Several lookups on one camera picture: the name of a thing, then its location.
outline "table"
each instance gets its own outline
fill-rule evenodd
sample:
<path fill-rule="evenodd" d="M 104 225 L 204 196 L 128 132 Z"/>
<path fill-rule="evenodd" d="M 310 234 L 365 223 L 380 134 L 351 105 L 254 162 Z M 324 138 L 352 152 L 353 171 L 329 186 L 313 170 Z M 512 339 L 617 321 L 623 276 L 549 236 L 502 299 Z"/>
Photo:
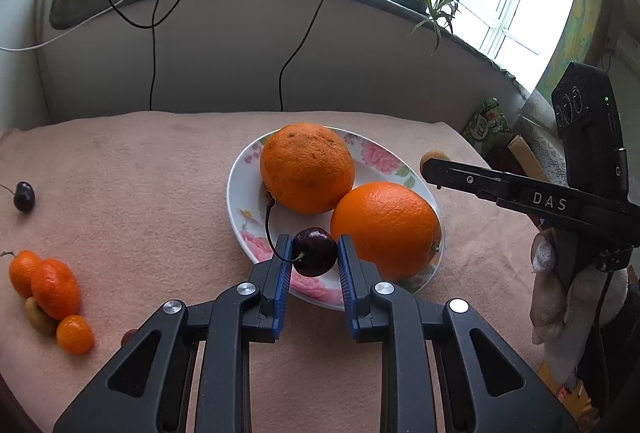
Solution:
<path fill-rule="evenodd" d="M 122 334 L 164 301 L 207 301 L 247 278 L 251 264 L 226 216 L 226 177 L 246 143 L 297 121 L 367 136 L 416 171 L 434 148 L 486 166 L 444 123 L 372 114 L 140 112 L 4 134 L 0 182 L 30 182 L 37 203 L 23 217 L 9 196 L 2 199 L 0 249 L 32 249 L 68 263 L 96 337 L 92 352 L 72 357 L 38 336 L 24 301 L 0 275 L 0 374 L 43 433 L 119 348 Z M 535 227 L 472 195 L 431 188 L 447 242 L 439 272 L 419 297 L 466 299 L 537 368 L 542 349 L 530 342 L 528 317 Z M 251 371 L 255 433 L 378 428 L 380 346 L 354 343 L 342 313 L 290 298 L 281 340 L 252 345 Z M 198 374 L 196 368 L 194 381 Z"/>

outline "white cable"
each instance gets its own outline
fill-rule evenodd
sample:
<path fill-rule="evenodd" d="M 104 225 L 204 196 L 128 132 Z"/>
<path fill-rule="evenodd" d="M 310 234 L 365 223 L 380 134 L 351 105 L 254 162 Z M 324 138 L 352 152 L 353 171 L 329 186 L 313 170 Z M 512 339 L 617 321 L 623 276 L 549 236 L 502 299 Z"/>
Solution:
<path fill-rule="evenodd" d="M 125 0 L 118 0 L 117 2 L 115 2 L 113 5 L 114 6 L 119 6 L 122 2 L 124 2 Z M 93 16 L 91 16 L 90 18 L 87 18 L 86 20 L 84 20 L 84 22 L 78 23 L 78 25 L 73 26 L 72 28 L 70 28 L 68 31 L 63 32 L 62 34 L 57 35 L 55 38 L 50 39 L 49 41 L 46 41 L 44 43 L 40 43 L 39 45 L 34 45 L 32 47 L 25 47 L 25 48 L 5 48 L 5 47 L 0 47 L 0 50 L 4 50 L 5 52 L 24 52 L 24 51 L 28 51 L 28 50 L 37 50 L 39 48 L 44 47 L 45 45 L 48 45 L 49 43 L 52 43 L 54 41 L 56 41 L 57 39 L 62 38 L 63 36 L 66 36 L 67 34 L 69 34 L 70 32 L 73 32 L 75 29 L 77 29 L 78 27 L 82 27 L 85 23 L 89 23 L 91 20 L 94 20 L 95 18 L 98 18 L 98 16 L 102 16 L 105 12 L 109 12 L 110 10 L 112 10 L 113 7 L 109 6 L 107 9 L 102 10 L 101 12 L 94 14 Z"/>

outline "navel orange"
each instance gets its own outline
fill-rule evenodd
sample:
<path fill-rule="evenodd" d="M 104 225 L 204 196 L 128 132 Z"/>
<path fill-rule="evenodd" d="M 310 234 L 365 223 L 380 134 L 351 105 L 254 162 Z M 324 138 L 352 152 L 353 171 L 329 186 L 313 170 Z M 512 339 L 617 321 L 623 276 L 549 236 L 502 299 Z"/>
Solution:
<path fill-rule="evenodd" d="M 58 346 L 74 355 L 87 353 L 94 346 L 94 333 L 82 316 L 67 316 L 56 329 Z"/>
<path fill-rule="evenodd" d="M 331 218 L 331 235 L 351 235 L 358 257 L 375 263 L 389 281 L 420 272 L 439 234 L 438 217 L 429 203 L 391 182 L 355 188 L 340 200 Z"/>
<path fill-rule="evenodd" d="M 353 187 L 353 159 L 342 139 L 324 126 L 289 124 L 262 149 L 264 185 L 285 207 L 315 215 L 330 211 Z"/>
<path fill-rule="evenodd" d="M 23 298 L 31 297 L 31 275 L 42 262 L 32 251 L 20 251 L 9 264 L 9 280 Z"/>
<path fill-rule="evenodd" d="M 80 287 L 74 273 L 58 259 L 45 259 L 31 275 L 31 291 L 40 308 L 61 320 L 80 309 Z"/>

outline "wall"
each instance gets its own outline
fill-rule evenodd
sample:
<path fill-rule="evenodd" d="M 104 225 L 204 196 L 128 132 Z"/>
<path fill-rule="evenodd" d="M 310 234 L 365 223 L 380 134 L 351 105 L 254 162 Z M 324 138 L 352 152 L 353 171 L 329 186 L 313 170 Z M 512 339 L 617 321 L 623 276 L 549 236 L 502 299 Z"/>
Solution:
<path fill-rule="evenodd" d="M 164 13 L 175 0 L 162 0 Z M 155 0 L 124 11 L 148 23 Z M 319 0 L 183 0 L 158 29 L 154 108 L 172 112 L 278 109 L 278 73 Z M 326 0 L 284 74 L 285 109 L 446 121 L 462 130 L 495 96 L 514 120 L 524 99 L 505 76 L 449 39 L 352 0 Z M 50 27 L 46 38 L 57 32 Z M 45 51 L 60 120 L 148 108 L 151 34 L 110 12 Z"/>
<path fill-rule="evenodd" d="M 0 0 L 0 46 L 34 43 L 34 0 Z M 0 51 L 0 134 L 49 123 L 34 52 Z"/>

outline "hand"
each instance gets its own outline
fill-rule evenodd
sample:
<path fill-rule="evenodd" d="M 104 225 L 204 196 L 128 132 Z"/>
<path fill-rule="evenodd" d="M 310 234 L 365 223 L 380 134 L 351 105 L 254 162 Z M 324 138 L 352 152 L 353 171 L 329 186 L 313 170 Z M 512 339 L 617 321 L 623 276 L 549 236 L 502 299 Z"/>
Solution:
<path fill-rule="evenodd" d="M 589 337 L 598 299 L 607 274 L 589 265 L 575 277 L 564 294 L 556 274 L 556 250 L 551 229 L 538 233 L 531 245 L 531 263 L 536 273 L 529 314 L 532 342 L 545 344 L 545 361 L 556 383 L 571 380 Z M 600 326 L 620 312 L 627 291 L 626 269 L 613 273 L 600 312 Z"/>

